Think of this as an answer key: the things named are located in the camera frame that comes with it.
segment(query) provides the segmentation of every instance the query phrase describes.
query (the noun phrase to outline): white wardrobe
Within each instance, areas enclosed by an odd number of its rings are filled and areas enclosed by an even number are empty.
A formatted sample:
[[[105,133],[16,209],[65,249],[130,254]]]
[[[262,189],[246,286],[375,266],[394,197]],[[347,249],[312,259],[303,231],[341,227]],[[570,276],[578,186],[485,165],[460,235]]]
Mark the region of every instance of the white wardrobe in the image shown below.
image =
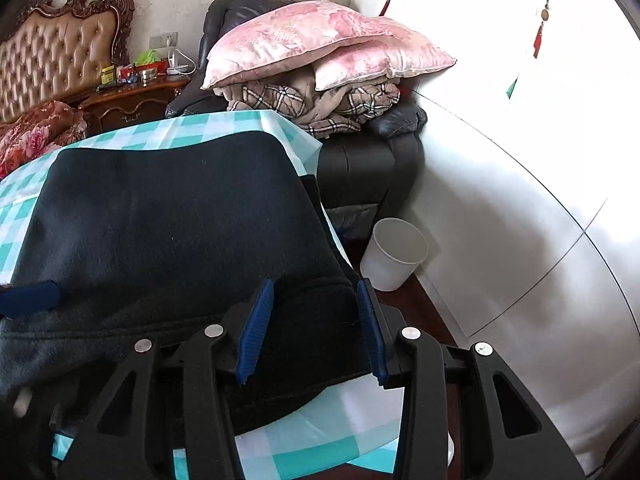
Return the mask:
[[[493,344],[590,473],[640,415],[640,40],[614,0],[549,0],[534,59],[545,3],[391,1],[458,58],[414,82],[429,120],[404,217],[459,344]]]

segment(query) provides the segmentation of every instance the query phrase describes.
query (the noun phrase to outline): carved wooden frame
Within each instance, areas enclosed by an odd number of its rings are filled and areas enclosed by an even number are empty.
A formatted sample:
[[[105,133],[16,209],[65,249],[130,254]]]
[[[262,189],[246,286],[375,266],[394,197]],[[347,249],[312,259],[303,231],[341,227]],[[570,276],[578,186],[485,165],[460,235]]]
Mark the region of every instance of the carved wooden frame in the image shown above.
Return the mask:
[[[53,0],[31,0],[25,5],[14,21],[14,26],[1,41],[8,40],[20,29],[32,12],[38,12],[45,18],[57,18],[71,12],[75,18],[81,20],[110,10],[116,16],[116,32],[111,42],[111,62],[117,65],[129,63],[127,52],[127,38],[131,32],[131,20],[136,9],[133,0],[94,0],[87,4],[87,0],[66,0],[62,7],[52,7]]]

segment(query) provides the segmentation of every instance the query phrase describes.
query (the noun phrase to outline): ribbed blue pad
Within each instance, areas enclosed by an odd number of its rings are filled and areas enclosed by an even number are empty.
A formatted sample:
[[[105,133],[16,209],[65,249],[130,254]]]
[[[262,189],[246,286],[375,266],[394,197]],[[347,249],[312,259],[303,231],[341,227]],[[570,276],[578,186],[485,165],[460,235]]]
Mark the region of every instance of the ribbed blue pad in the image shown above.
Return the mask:
[[[266,279],[238,342],[238,364],[236,365],[238,384],[245,384],[249,376],[255,372],[272,309],[273,282]]]
[[[364,332],[364,339],[367,343],[371,371],[378,378],[378,384],[385,384],[388,378],[385,343],[382,339],[376,314],[373,311],[367,285],[362,280],[358,282],[358,314],[360,316],[360,325]]]
[[[0,292],[0,314],[17,319],[58,306],[60,290],[54,282],[14,286]]]

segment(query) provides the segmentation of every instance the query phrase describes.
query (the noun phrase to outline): dark red floor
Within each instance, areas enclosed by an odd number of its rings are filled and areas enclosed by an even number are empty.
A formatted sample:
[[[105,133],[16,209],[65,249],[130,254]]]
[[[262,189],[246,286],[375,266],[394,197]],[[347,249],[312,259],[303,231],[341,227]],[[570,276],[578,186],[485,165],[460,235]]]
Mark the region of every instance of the dark red floor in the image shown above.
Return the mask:
[[[358,270],[360,259],[364,254],[366,243],[352,242],[345,246],[349,260]],[[418,279],[412,274],[398,290],[393,292],[377,292],[382,303],[398,308],[405,321],[431,334],[440,343],[454,344],[442,318],[433,303],[427,297]],[[460,418],[458,415],[458,389],[456,386],[447,387],[447,415],[449,416],[449,433],[456,450],[460,449]],[[449,467],[447,480],[460,480],[460,454],[456,452]],[[306,476],[306,480],[388,480],[392,475],[363,469],[344,464],[315,475]]]

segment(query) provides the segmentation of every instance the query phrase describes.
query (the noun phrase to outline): checkered tablecloth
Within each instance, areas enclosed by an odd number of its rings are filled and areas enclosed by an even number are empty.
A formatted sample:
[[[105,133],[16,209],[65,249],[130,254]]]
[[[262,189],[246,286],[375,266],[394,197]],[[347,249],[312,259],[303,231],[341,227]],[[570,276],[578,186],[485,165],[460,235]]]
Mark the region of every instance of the checkered tablecloth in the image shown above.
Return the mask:
[[[320,142],[270,110],[131,126],[64,149],[162,150],[252,130],[275,136],[298,174],[316,173]],[[11,279],[33,207],[59,152],[24,165],[0,182],[0,283]],[[342,249],[335,233],[334,239]],[[373,376],[332,386],[283,419],[237,436],[242,468],[248,480],[286,480],[331,468],[397,438],[401,412],[402,390],[385,391]],[[53,455],[63,458],[69,445],[70,439],[58,436]],[[175,452],[175,465],[178,480],[186,480],[184,450]]]

